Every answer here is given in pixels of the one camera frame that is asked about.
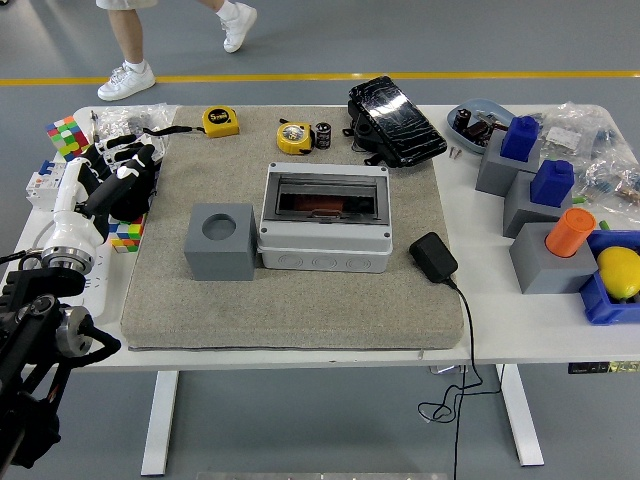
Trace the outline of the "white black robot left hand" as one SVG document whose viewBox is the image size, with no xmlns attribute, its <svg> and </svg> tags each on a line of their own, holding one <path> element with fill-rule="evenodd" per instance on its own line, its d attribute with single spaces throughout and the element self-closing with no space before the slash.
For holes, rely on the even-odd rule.
<svg viewBox="0 0 640 480">
<path fill-rule="evenodd" d="M 133 135 L 90 146 L 65 167 L 46 247 L 95 248 L 108 239 L 110 219 L 138 220 L 150 209 L 158 170 L 156 147 Z"/>
</svg>

